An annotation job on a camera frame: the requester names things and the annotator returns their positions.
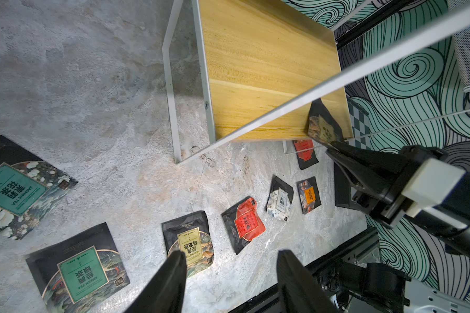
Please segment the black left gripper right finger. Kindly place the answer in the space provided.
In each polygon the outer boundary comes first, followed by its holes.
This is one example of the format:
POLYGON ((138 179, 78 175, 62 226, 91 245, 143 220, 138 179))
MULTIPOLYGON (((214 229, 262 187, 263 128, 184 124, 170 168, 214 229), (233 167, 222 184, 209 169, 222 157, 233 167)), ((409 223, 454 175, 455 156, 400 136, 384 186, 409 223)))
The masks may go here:
POLYGON ((282 312, 338 312, 291 250, 278 252, 276 269, 282 312))

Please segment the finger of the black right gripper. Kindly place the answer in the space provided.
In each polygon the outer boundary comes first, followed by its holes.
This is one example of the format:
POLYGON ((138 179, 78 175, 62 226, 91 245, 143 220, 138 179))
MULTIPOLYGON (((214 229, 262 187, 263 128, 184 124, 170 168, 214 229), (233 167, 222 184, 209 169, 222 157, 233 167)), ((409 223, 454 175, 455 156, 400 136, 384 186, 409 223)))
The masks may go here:
POLYGON ((409 159, 400 154, 360 149, 337 141, 328 147, 328 155, 334 160, 342 157, 343 160, 355 161, 381 176, 400 173, 409 163, 409 159))
POLYGON ((351 188, 356 190, 352 196, 353 202, 376 202, 380 200, 380 175, 374 171, 360 166, 355 161, 334 160, 329 156, 334 164, 337 164, 348 179, 351 188))

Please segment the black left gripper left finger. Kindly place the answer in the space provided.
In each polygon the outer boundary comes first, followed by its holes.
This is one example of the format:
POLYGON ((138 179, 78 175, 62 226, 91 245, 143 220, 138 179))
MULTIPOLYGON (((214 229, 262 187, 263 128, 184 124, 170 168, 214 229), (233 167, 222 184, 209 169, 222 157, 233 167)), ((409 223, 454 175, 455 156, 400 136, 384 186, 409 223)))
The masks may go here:
POLYGON ((186 276, 185 254, 174 251, 125 312, 181 312, 186 276))

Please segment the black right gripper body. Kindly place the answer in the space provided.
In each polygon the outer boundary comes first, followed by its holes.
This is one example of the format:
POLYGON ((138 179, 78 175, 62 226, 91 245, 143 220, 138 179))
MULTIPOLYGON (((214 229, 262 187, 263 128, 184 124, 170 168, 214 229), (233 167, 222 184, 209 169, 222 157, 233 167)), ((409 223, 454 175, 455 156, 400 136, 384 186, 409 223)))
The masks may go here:
POLYGON ((403 209, 407 209, 411 201, 401 195, 408 181, 425 160, 437 159, 444 161, 447 153, 437 147, 405 146, 397 154, 409 159, 407 166, 396 174, 380 175, 380 200, 376 202, 355 202, 365 214, 372 219, 392 228, 400 218, 403 209))

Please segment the orange label tea bag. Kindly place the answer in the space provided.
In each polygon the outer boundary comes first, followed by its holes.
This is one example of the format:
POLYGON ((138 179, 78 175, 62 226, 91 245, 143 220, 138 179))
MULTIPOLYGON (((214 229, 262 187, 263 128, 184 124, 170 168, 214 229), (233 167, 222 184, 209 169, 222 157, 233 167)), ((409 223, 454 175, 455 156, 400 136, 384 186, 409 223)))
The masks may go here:
POLYGON ((297 182, 302 213, 304 215, 321 206, 320 194, 315 177, 297 182))

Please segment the yellow label tea bag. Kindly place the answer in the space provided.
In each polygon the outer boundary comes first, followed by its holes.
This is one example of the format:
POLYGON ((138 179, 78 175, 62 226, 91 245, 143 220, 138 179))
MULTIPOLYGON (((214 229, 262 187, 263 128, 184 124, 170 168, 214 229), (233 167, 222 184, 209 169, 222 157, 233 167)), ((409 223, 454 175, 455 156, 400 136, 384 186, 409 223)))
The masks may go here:
POLYGON ((308 114, 308 136, 323 146, 343 142, 343 132, 321 99, 314 100, 308 114))
POLYGON ((207 215, 196 211, 161 224, 167 256, 182 251, 186 257, 187 278, 214 263, 214 246, 207 215))

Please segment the black barcode tea bag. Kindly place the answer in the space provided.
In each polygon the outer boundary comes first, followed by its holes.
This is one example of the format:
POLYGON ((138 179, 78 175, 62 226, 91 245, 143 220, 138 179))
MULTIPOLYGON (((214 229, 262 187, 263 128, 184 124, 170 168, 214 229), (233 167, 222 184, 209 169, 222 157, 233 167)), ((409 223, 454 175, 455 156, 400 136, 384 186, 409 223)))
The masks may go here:
POLYGON ((105 222, 31 253, 26 263, 48 312, 89 312, 131 283, 105 222))

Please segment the green label tea bag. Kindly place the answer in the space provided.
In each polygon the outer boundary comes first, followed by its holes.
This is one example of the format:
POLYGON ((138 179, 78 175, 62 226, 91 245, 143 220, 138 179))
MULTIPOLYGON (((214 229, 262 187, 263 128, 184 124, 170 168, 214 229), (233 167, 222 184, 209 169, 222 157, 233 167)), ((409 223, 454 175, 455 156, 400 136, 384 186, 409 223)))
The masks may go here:
POLYGON ((78 181, 0 135, 0 235, 21 240, 78 181))

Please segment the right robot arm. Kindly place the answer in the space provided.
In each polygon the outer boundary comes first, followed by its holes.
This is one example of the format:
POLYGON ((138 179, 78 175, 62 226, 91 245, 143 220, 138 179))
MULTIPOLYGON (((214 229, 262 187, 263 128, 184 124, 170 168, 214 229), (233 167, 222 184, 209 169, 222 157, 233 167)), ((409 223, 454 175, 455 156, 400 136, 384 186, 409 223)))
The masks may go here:
POLYGON ((356 189, 355 209, 389 229, 407 219, 470 257, 470 173, 446 163, 443 150, 405 146, 393 154, 335 141, 326 153, 356 189))

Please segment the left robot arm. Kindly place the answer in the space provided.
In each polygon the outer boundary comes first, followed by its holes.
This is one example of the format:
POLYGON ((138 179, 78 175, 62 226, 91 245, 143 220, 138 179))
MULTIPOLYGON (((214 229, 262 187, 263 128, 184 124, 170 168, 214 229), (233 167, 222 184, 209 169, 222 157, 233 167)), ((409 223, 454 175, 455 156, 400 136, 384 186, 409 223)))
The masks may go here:
MULTIPOLYGON (((339 260, 312 273, 290 250, 281 250, 276 269, 278 283, 235 312, 340 312, 333 291, 379 312, 470 312, 470 303, 381 263, 360 267, 339 260)), ((174 251, 127 311, 181 312, 186 274, 185 254, 174 251)))

